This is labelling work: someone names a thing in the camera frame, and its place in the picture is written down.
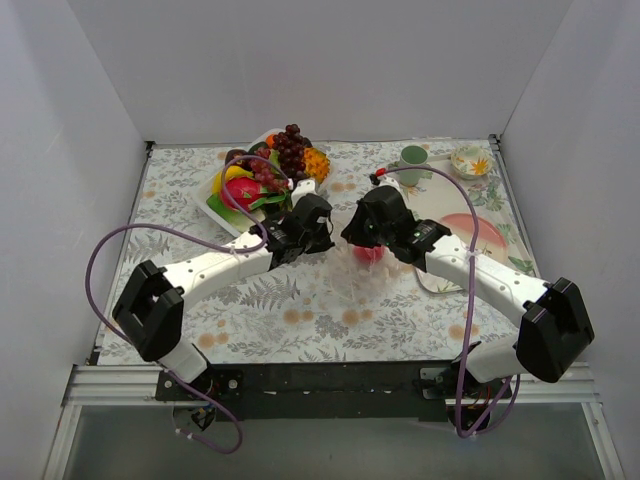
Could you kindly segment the red apple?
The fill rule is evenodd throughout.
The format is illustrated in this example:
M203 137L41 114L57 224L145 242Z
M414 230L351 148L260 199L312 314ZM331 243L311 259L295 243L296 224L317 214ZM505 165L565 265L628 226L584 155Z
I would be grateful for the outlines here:
M359 264L369 267L379 263L384 258L385 248L382 246L371 248L354 246L352 254Z

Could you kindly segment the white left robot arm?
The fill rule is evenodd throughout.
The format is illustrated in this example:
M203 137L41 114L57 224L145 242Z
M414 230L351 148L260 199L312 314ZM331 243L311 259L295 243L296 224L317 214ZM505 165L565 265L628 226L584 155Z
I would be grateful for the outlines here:
M277 220L251 227L223 252L162 267L144 261L131 273L112 318L144 361L172 371L188 398L203 399L213 377L204 354L182 338L183 315L219 289L332 248L331 210L325 199L308 194Z

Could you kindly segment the light red grape bunch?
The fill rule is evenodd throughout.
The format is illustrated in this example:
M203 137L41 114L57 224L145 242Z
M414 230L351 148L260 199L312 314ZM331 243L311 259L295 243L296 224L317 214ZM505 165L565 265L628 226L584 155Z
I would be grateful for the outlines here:
M259 147L253 152L254 156L263 158L263 161L257 159L250 160L250 168L254 178L270 193L282 193L285 190L286 183L282 180L280 174L271 163L271 149L268 147Z

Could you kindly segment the clear zip top bag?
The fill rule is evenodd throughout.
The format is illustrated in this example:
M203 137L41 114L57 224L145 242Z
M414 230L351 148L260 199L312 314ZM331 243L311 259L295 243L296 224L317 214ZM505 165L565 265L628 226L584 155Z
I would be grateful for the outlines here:
M345 300L377 297L391 292L414 267L400 262L385 246L385 256L373 266L359 264L353 245L339 238L326 255L326 278L331 290Z

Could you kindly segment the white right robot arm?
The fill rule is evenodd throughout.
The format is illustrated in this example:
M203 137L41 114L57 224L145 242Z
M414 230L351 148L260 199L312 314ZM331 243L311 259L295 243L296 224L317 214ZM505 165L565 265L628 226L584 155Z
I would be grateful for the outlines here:
M431 388L471 398L494 380L524 373L556 383L595 338L574 282L529 277L471 251L444 225L416 220L391 186L359 200L341 236L358 247L386 247L405 264L467 287L471 299L488 303L517 327L510 337L471 344L429 382Z

